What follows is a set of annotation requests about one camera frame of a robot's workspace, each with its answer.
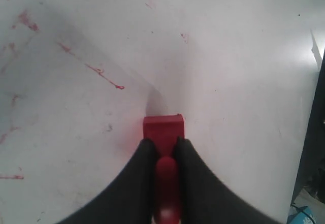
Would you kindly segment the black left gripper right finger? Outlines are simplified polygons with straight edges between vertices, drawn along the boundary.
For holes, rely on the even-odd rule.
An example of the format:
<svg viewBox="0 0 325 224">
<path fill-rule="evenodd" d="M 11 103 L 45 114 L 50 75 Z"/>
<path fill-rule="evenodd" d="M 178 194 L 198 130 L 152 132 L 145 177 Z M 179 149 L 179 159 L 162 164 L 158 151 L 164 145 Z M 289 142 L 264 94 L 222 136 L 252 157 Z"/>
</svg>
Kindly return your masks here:
<svg viewBox="0 0 325 224">
<path fill-rule="evenodd" d="M 178 138 L 182 223 L 256 223 L 256 212 L 232 193 L 207 167 L 192 143 Z"/>
</svg>

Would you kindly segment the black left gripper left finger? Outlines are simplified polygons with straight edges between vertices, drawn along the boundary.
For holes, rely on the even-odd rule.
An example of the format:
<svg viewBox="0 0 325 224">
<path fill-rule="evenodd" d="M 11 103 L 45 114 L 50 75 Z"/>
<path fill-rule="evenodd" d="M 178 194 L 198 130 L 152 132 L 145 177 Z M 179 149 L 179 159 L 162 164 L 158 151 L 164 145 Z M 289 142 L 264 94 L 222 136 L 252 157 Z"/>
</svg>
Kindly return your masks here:
<svg viewBox="0 0 325 224">
<path fill-rule="evenodd" d="M 92 201 L 60 223 L 152 223 L 157 159 L 153 141 L 141 140 L 118 176 Z"/>
</svg>

